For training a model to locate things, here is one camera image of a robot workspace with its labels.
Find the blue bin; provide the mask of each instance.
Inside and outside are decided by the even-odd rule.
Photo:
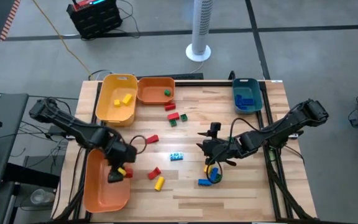
[[[233,80],[233,98],[237,114],[252,114],[262,109],[259,82],[254,78]]]

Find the yellow bin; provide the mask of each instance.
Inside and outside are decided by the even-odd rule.
[[[132,98],[126,106],[122,100],[127,94]],[[128,126],[135,120],[137,79],[134,75],[111,74],[103,80],[102,89],[96,107],[96,117],[108,126]],[[121,102],[114,106],[114,100]]]

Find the white tower fan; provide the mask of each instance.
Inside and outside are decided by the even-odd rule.
[[[194,0],[193,34],[191,44],[186,48],[186,56],[194,62],[204,62],[211,56],[206,45],[209,32],[213,0]]]

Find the plastic bin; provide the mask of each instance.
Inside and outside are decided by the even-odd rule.
[[[114,100],[122,101],[127,94],[132,95],[129,105],[121,102],[114,106]],[[135,120],[137,79],[133,75],[111,74],[103,80],[96,117],[108,126],[128,126]]]
[[[108,183],[110,167],[99,149],[93,149],[86,160],[84,206],[92,213],[122,209],[131,196],[131,180]]]
[[[254,78],[233,80],[233,98],[237,114],[252,114],[262,109],[259,82]]]
[[[161,105],[169,103],[175,95],[175,81],[173,78],[141,78],[137,98],[146,105]]]

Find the orange bin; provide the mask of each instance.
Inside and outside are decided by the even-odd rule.
[[[84,206],[92,213],[113,212],[122,209],[131,194],[131,181],[107,182],[110,167],[99,149],[93,149],[86,161]]]
[[[127,94],[132,95],[129,105],[122,100]],[[96,117],[109,126],[128,126],[135,120],[137,79],[133,75],[111,74],[103,80]],[[120,107],[114,106],[114,100],[121,102]]]
[[[160,105],[169,103],[175,94],[175,81],[173,78],[141,78],[137,98],[146,105]]]

